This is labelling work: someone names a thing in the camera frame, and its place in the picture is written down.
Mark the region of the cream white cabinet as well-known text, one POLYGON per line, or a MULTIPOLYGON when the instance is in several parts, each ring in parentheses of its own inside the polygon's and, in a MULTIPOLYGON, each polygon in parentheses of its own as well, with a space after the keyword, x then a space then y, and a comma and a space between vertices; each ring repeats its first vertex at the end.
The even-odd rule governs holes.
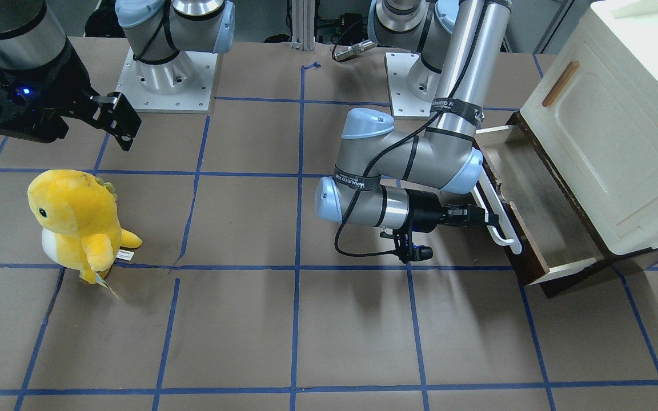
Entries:
POLYGON ((658 1, 592 3, 521 114, 611 252, 658 249, 658 1))

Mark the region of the yellow plush dinosaur toy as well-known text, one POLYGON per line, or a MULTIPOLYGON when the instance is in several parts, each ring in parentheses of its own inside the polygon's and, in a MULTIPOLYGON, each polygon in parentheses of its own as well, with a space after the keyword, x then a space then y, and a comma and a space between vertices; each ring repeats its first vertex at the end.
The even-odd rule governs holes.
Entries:
POLYGON ((89 284, 110 289, 105 276, 120 248, 136 249, 143 244, 140 237, 121 227, 113 185, 92 174, 45 171, 29 184, 27 198, 42 226, 45 254, 79 271, 89 284))

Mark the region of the brown wooden drawer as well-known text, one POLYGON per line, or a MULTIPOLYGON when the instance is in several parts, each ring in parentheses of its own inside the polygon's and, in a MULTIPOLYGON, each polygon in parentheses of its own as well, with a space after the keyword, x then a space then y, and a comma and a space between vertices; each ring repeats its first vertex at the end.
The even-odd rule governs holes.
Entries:
POLYGON ((482 128, 475 148, 484 156, 484 200, 501 203, 520 252, 507 256, 524 285, 557 296, 618 262, 588 221, 569 185, 520 114, 504 127, 482 128))

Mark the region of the aluminium frame post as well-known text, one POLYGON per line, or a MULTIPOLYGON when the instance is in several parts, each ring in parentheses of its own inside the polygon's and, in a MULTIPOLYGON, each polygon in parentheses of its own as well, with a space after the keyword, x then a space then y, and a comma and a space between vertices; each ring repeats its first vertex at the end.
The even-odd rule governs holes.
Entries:
POLYGON ((316 28, 316 1, 291 1, 291 39, 294 50, 314 53, 316 28))

